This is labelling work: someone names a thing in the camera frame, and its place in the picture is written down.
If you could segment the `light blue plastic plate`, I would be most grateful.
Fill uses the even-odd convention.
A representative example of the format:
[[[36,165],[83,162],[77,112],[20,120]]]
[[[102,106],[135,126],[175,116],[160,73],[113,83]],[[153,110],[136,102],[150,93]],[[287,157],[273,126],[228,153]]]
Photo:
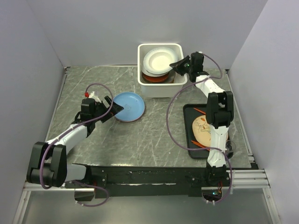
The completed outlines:
[[[124,107],[122,113],[142,113],[145,112],[144,100],[136,93],[123,92],[114,97],[114,102]]]

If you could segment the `white plate blue rim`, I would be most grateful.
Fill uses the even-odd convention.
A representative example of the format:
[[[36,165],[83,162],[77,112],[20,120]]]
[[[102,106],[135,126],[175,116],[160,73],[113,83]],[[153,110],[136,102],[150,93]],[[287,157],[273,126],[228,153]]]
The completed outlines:
[[[163,76],[165,74],[167,74],[170,70],[168,71],[158,71],[158,72],[150,72],[148,70],[146,70],[144,67],[141,68],[141,72],[147,76],[150,77],[160,77]]]

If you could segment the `red scalloped plate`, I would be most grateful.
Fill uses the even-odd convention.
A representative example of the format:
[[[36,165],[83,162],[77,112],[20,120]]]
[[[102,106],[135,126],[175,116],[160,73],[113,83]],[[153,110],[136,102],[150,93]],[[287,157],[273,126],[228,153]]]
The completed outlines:
[[[144,73],[142,73],[143,79],[149,83],[163,83],[167,80],[168,76],[169,76],[169,74],[165,74],[165,75],[158,76],[158,77],[152,77],[152,76],[148,76],[148,75],[145,75]]]

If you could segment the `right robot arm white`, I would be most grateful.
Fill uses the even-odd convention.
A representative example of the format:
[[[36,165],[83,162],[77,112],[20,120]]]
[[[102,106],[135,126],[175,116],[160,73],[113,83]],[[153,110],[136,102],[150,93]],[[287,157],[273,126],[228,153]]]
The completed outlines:
[[[210,59],[219,69],[220,76],[215,77],[204,71],[204,59]],[[222,79],[223,72],[218,63],[203,52],[194,52],[178,62],[170,64],[170,67],[178,74],[189,76],[191,84],[179,90],[172,100],[188,87],[196,86],[207,97],[206,119],[210,126],[211,143],[209,155],[204,172],[205,182],[210,186],[215,186],[229,178],[226,165],[231,165],[226,155],[226,142],[228,130],[234,119],[234,95],[231,91],[225,91],[220,88],[214,79]]]

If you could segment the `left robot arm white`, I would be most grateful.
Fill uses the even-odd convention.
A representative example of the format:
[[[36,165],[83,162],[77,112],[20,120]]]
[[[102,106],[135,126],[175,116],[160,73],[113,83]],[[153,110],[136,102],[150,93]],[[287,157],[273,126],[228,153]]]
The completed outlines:
[[[81,110],[66,131],[47,142],[33,145],[27,182],[40,184],[44,189],[61,187],[64,182],[69,181],[76,181],[84,188],[92,184],[91,168],[83,164],[68,165],[67,154],[93,132],[96,122],[104,123],[124,109],[109,96],[105,96],[105,100],[109,107],[93,98],[83,99]]]

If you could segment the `pale grey large plate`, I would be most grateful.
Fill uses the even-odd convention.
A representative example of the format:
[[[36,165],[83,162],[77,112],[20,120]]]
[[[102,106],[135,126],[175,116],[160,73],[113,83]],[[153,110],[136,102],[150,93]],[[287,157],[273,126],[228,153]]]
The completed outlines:
[[[143,59],[143,66],[150,72],[168,71],[171,63],[178,61],[176,52],[167,47],[158,47],[150,50]]]

